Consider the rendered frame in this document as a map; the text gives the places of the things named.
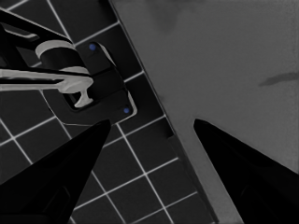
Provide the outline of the dark robot body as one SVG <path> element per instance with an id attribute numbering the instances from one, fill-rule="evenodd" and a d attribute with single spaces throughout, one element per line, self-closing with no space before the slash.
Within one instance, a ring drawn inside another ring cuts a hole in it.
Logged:
<path id="1" fill-rule="evenodd" d="M 63 124 L 119 123 L 137 109 L 106 48 L 95 52 L 104 69 L 91 74 L 64 35 L 0 7 L 0 91 L 42 91 Z"/>

